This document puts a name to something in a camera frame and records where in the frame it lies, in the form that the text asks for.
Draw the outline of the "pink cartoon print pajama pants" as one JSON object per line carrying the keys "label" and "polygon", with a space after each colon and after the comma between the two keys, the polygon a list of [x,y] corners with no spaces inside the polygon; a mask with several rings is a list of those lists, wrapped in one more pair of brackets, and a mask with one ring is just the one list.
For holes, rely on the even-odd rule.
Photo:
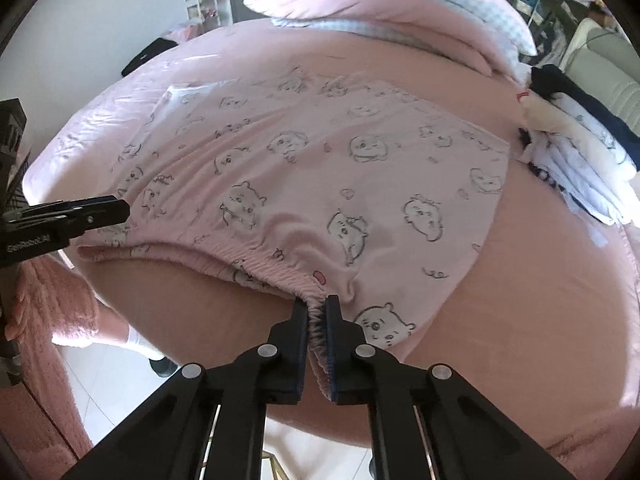
{"label": "pink cartoon print pajama pants", "polygon": [[404,356],[475,263],[508,172],[506,140],[363,74],[165,84],[120,102],[102,191],[128,220],[79,260],[166,260],[298,297],[328,382],[321,306]]}

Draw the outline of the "white shelf rack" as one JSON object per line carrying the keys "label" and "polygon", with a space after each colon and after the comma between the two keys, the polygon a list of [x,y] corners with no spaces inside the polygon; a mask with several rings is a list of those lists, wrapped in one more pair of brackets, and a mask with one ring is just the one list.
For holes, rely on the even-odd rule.
{"label": "white shelf rack", "polygon": [[189,21],[203,32],[209,32],[221,26],[218,0],[184,0]]}

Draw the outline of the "pink fluffy rug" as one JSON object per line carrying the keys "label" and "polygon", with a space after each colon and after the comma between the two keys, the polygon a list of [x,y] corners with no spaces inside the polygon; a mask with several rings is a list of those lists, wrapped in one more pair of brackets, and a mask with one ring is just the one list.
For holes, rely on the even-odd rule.
{"label": "pink fluffy rug", "polygon": [[128,323],[88,282],[52,257],[21,265],[6,336],[17,341],[23,381],[1,390],[1,435],[30,478],[58,479],[91,449],[59,344],[122,342]]}

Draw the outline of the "grey padded headboard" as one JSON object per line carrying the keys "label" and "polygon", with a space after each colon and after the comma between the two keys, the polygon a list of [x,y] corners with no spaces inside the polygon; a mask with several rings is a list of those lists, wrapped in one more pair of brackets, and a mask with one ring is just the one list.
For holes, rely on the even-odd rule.
{"label": "grey padded headboard", "polygon": [[639,135],[639,55],[629,41],[585,18],[560,69]]}

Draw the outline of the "folded white striped garment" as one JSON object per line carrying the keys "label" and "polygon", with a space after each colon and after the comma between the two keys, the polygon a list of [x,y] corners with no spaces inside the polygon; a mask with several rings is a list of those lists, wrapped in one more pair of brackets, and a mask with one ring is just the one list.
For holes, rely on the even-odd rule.
{"label": "folded white striped garment", "polygon": [[606,226],[639,219],[639,201],[630,185],[614,178],[606,182],[566,136],[520,130],[523,153],[518,159],[541,181]]}

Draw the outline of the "folded pink checkered duvet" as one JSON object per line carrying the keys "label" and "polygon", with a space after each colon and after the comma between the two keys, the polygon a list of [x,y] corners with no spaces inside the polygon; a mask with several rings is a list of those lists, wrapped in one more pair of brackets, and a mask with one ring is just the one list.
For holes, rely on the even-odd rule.
{"label": "folded pink checkered duvet", "polygon": [[506,0],[244,0],[284,26],[317,27],[400,42],[525,84],[532,33]]}

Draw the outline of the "dark glass wardrobe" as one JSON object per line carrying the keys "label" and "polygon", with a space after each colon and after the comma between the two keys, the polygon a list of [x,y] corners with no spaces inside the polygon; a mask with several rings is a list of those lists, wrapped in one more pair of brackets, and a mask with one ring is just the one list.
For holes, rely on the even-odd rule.
{"label": "dark glass wardrobe", "polygon": [[567,0],[506,0],[526,21],[537,53],[521,55],[531,66],[559,66],[578,25],[574,4]]}

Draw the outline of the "folded white printed garment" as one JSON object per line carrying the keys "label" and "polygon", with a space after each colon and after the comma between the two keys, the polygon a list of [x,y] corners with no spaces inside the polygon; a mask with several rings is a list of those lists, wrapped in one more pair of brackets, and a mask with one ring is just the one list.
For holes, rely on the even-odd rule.
{"label": "folded white printed garment", "polygon": [[554,92],[550,102],[565,114],[575,119],[579,125],[592,133],[614,157],[614,162],[627,180],[632,180],[639,170],[639,140],[627,134],[620,126],[608,127],[596,116],[588,112],[571,96],[564,92]]}

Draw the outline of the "pink bed sheet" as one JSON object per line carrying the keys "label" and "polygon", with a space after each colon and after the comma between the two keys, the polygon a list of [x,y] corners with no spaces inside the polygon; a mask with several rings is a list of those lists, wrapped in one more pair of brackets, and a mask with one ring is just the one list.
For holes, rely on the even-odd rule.
{"label": "pink bed sheet", "polygon": [[[142,101],[165,84],[263,80],[292,70],[388,82],[509,143],[494,223],[472,269],[407,354],[386,351],[413,366],[449,364],[545,448],[597,434],[625,446],[639,422],[634,255],[622,228],[600,228],[569,210],[515,159],[523,117],[503,80],[382,40],[244,22],[154,58],[77,112],[27,171],[26,197],[41,204],[112,195],[100,180],[118,149],[106,133],[120,102]],[[68,258],[98,296],[178,362],[232,361],[262,342],[298,298],[166,260],[82,261],[73,244]],[[303,401],[275,406],[271,418],[367,445],[364,409],[332,406],[311,352],[310,364]]]}

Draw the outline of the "left foot white sock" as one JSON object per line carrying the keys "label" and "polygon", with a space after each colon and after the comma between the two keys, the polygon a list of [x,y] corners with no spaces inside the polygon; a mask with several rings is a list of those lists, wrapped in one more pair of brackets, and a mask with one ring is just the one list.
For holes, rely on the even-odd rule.
{"label": "left foot white sock", "polygon": [[128,328],[126,348],[144,356],[149,361],[151,370],[160,378],[168,378],[178,370],[178,365],[172,359],[155,348],[132,326]]}

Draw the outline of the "black bag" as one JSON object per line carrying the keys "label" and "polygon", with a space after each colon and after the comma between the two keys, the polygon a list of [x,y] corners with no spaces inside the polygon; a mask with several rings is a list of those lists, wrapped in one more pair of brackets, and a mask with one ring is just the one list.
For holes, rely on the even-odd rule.
{"label": "black bag", "polygon": [[148,44],[142,51],[134,56],[128,64],[122,69],[120,74],[122,77],[127,77],[129,74],[137,70],[140,66],[156,58],[170,49],[178,46],[178,42],[166,38],[156,38],[150,44]]}

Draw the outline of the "folded cream garment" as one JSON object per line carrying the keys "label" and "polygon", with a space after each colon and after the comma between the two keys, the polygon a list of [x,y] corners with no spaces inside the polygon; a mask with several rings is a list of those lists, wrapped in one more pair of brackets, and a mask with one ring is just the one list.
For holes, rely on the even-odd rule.
{"label": "folded cream garment", "polygon": [[614,157],[605,146],[575,119],[532,92],[522,94],[520,103],[529,128],[550,133],[555,139],[564,136],[570,140],[602,178],[614,176],[630,181],[624,177],[623,171],[617,167]]}

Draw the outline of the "folded navy garment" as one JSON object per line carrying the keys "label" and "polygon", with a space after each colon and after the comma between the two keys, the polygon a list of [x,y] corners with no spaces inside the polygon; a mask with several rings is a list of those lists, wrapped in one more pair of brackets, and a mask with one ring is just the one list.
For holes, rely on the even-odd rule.
{"label": "folded navy garment", "polygon": [[639,165],[639,137],[636,136],[620,118],[611,113],[594,96],[578,87],[555,65],[533,67],[530,72],[530,88],[547,101],[556,94],[565,94],[579,104],[593,118],[596,118],[615,140],[627,152],[636,165]]}

